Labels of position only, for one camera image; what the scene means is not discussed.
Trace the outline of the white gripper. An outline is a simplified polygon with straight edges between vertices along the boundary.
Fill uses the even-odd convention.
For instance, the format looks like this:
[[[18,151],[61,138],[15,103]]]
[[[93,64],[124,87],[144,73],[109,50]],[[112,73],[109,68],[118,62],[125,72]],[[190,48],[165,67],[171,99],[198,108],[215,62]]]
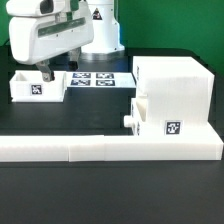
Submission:
[[[77,68],[79,47],[94,38],[86,0],[8,0],[6,11],[12,17],[9,37],[14,59],[37,63],[45,82],[55,79],[47,59],[70,51],[68,65]]]

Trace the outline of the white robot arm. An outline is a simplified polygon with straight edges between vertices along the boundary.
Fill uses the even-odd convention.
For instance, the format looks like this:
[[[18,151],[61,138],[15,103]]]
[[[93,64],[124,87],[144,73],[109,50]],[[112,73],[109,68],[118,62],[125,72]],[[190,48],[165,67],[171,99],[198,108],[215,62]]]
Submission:
[[[8,0],[9,38],[14,59],[36,65],[45,82],[54,80],[48,61],[68,53],[75,68],[79,56],[104,59],[120,53],[120,25],[114,0]]]

